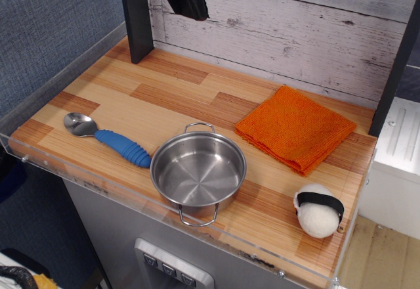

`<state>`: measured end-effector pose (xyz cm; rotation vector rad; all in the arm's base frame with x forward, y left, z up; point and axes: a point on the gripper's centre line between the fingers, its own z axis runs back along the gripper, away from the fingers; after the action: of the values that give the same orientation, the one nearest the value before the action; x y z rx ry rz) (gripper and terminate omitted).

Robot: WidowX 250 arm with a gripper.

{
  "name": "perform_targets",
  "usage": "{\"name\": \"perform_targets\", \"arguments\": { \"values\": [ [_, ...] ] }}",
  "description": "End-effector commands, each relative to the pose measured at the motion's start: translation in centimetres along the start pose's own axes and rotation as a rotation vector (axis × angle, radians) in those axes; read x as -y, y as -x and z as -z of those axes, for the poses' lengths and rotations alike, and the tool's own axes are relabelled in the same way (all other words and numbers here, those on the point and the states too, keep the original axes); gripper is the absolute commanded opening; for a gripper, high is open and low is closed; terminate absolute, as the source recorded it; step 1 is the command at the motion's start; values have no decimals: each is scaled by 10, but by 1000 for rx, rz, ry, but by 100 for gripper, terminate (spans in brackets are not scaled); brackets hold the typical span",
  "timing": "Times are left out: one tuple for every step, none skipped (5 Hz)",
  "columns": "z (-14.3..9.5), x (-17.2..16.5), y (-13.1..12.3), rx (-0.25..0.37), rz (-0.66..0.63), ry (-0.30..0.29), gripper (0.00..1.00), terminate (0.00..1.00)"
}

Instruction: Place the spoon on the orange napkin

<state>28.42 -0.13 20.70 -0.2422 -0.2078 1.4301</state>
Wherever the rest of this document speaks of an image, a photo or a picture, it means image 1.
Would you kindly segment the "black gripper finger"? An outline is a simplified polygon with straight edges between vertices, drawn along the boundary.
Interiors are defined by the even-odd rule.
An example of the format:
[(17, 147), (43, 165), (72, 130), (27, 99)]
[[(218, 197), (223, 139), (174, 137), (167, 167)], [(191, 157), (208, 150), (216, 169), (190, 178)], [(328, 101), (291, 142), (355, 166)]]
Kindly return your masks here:
[(175, 14), (193, 20), (206, 20), (209, 18), (205, 0), (168, 0)]

